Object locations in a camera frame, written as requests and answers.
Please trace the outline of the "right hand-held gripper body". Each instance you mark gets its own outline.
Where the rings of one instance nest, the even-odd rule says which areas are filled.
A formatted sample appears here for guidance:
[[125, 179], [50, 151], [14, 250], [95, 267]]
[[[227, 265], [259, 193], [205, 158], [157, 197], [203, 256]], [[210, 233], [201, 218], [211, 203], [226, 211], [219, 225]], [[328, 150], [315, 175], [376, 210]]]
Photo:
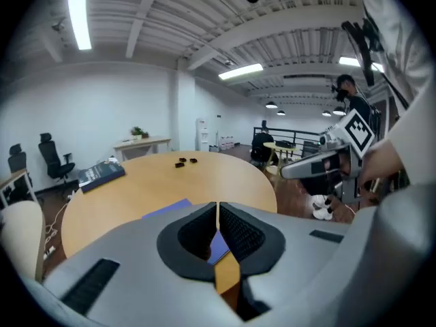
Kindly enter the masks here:
[[374, 138], [375, 134], [355, 109], [321, 134], [322, 161], [329, 162], [326, 173], [333, 175], [328, 178], [332, 183], [329, 194], [342, 202], [360, 200], [358, 179], [362, 160]]

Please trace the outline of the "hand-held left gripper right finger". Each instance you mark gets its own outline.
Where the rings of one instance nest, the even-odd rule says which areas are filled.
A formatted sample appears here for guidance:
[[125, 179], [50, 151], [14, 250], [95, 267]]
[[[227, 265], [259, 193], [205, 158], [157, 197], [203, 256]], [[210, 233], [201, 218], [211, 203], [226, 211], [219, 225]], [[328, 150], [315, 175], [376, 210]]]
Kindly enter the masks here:
[[236, 313], [245, 321], [305, 288], [339, 248], [349, 225], [221, 202], [220, 232], [240, 267]]

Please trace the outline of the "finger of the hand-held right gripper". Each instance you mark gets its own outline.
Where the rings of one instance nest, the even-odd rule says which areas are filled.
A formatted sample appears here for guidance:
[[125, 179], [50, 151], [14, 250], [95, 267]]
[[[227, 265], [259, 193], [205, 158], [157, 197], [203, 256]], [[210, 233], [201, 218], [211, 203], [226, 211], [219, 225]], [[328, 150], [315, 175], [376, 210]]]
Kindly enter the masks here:
[[287, 180], [313, 178], [324, 176], [338, 170], [327, 171], [324, 166], [325, 160], [331, 160], [339, 154], [338, 151], [321, 151], [319, 153], [304, 157], [281, 167], [281, 177]]

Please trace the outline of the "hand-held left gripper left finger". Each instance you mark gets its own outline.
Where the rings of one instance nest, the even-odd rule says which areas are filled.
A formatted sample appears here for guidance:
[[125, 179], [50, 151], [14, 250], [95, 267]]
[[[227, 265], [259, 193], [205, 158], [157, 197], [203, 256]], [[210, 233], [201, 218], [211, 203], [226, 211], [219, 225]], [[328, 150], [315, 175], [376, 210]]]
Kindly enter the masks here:
[[240, 326], [198, 256], [216, 231], [216, 204], [130, 221], [68, 258], [44, 287], [75, 314], [75, 324]]

